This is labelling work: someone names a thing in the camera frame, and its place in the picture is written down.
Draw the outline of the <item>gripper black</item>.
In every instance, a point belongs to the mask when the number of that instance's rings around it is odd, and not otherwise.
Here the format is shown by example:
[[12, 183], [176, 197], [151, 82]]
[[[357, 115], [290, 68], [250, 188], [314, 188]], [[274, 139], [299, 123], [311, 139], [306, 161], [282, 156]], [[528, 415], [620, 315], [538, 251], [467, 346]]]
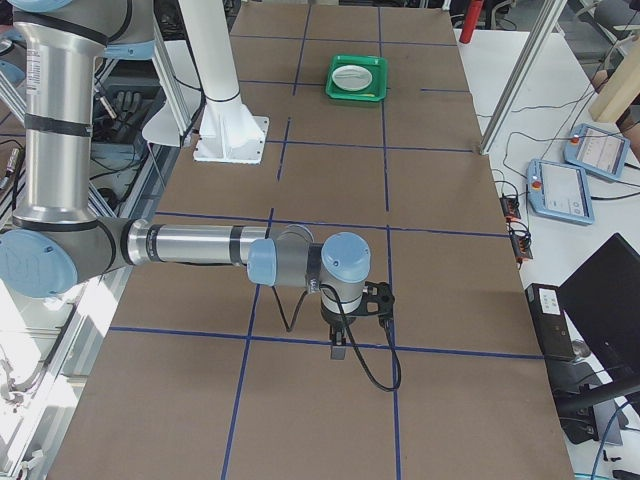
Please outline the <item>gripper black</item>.
[[331, 360], [345, 359], [347, 349], [345, 331], [347, 327], [351, 326], [358, 318], [370, 315], [365, 298], [361, 298], [359, 304], [355, 302], [342, 304], [343, 312], [339, 311], [339, 306], [339, 303], [329, 298], [321, 300], [322, 318], [331, 327], [329, 332]]

